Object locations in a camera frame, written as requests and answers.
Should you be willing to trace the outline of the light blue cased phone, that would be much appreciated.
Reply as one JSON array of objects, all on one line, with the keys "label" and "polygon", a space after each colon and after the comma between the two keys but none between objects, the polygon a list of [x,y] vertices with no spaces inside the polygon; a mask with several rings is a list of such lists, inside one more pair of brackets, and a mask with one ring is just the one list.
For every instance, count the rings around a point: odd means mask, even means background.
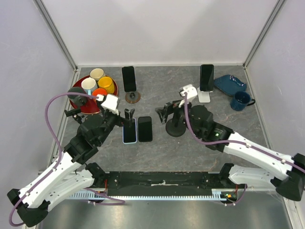
[{"label": "light blue cased phone", "polygon": [[136,119],[132,119],[131,125],[122,127],[122,142],[124,144],[135,144],[137,142],[137,124]]}]

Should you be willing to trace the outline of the black round-base phone stand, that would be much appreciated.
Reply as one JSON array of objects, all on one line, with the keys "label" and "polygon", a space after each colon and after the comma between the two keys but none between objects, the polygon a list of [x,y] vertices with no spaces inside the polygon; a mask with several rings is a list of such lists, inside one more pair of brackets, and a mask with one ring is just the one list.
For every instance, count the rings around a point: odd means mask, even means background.
[{"label": "black round-base phone stand", "polygon": [[64,113],[66,115],[66,117],[72,117],[78,124],[82,124],[82,119],[84,118],[84,115],[80,115],[81,113],[81,109],[80,108],[76,108],[76,109],[72,109],[72,110],[64,110]]}]

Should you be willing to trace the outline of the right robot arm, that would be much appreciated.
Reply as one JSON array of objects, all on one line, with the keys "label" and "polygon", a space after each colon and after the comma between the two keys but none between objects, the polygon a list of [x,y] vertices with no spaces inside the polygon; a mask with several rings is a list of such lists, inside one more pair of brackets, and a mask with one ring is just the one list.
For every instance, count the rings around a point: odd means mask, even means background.
[{"label": "right robot arm", "polygon": [[173,101],[156,108],[166,132],[174,137],[189,130],[195,140],[211,150],[242,158],[257,168],[245,168],[226,163],[218,176],[222,187],[233,184],[275,189],[281,196],[300,201],[305,188],[305,157],[281,154],[256,144],[231,128],[213,120],[213,114],[204,105],[192,106]]}]

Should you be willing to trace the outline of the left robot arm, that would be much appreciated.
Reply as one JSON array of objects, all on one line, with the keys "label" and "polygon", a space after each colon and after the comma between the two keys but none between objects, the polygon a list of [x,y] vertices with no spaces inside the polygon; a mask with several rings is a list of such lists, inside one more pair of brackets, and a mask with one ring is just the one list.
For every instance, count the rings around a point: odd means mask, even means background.
[{"label": "left robot arm", "polygon": [[80,124],[77,134],[64,147],[58,158],[34,181],[22,189],[7,193],[22,222],[33,227],[42,222],[61,201],[88,187],[101,187],[106,173],[97,163],[88,163],[117,125],[131,126],[134,109],[125,110],[125,117],[108,109],[92,114]]}]

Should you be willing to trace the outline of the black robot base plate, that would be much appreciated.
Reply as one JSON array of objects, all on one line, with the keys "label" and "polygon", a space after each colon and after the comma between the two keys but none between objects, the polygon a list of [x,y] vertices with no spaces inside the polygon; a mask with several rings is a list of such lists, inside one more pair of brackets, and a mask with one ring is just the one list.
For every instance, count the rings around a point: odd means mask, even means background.
[{"label": "black robot base plate", "polygon": [[182,197],[207,196],[212,189],[235,189],[231,181],[208,172],[118,172],[106,173],[98,187],[109,196]]}]

